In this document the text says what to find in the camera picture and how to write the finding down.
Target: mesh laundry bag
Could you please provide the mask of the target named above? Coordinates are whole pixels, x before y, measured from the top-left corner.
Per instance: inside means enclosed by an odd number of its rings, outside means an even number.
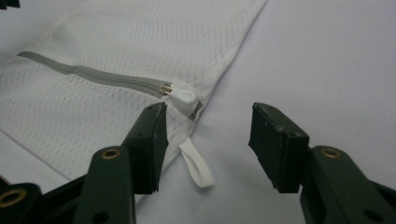
[[[0,128],[72,180],[96,150],[122,142],[143,108],[166,102],[163,168],[180,146],[194,180],[210,186],[189,136],[265,2],[92,1],[0,72]]]

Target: white table surface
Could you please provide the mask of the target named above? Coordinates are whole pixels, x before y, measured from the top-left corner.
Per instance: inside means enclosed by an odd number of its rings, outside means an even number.
[[[21,0],[0,11],[0,65],[77,2]],[[269,0],[191,137],[215,187],[198,189],[179,156],[160,192],[137,206],[138,223],[304,223],[299,194],[278,194],[248,147],[254,102],[282,110],[311,147],[343,149],[396,189],[395,11],[390,0]],[[3,133],[0,174],[44,191],[65,182]]]

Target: black plastic part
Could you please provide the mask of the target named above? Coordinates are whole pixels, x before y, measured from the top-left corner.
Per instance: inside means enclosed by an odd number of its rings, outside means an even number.
[[[34,184],[0,189],[0,223],[41,223],[44,216],[41,190]]]
[[[280,193],[297,193],[309,136],[277,108],[255,103],[248,145]]]
[[[126,147],[107,147],[93,155],[74,224],[135,223],[130,159]]]
[[[8,185],[9,185],[9,182],[0,175],[0,189],[7,187]]]
[[[314,147],[308,168],[318,194],[304,183],[302,206],[307,223],[396,223],[392,207],[342,150]],[[318,199],[309,201],[309,196],[320,198],[325,215],[313,210]]]
[[[144,109],[132,130],[121,144],[130,150],[134,167],[134,193],[158,191],[163,159],[168,147],[166,104],[158,103]]]
[[[44,194],[46,215],[44,223],[71,223],[78,205],[85,176],[77,178]]]
[[[378,183],[372,181],[375,188],[382,195],[382,198],[387,201],[387,203],[392,207],[394,213],[396,214],[396,190],[390,189]]]

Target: zipper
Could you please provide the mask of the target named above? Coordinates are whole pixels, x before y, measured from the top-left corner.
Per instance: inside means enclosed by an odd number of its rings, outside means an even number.
[[[18,54],[18,56],[44,64],[47,67],[65,75],[75,74],[91,82],[141,91],[164,101],[167,101],[169,98],[170,100],[167,102],[168,104],[172,105],[180,113],[192,120],[195,119],[198,110],[202,108],[202,104],[198,101],[195,92],[182,90],[167,81],[149,77],[128,77],[80,65],[71,66],[64,63],[58,63],[52,59],[28,51],[22,52]]]

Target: zipper slider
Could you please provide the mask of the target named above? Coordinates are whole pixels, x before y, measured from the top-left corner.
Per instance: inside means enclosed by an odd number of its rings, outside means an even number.
[[[158,92],[162,95],[168,95],[172,103],[187,117],[191,115],[198,103],[197,95],[193,91],[162,85],[158,89]]]

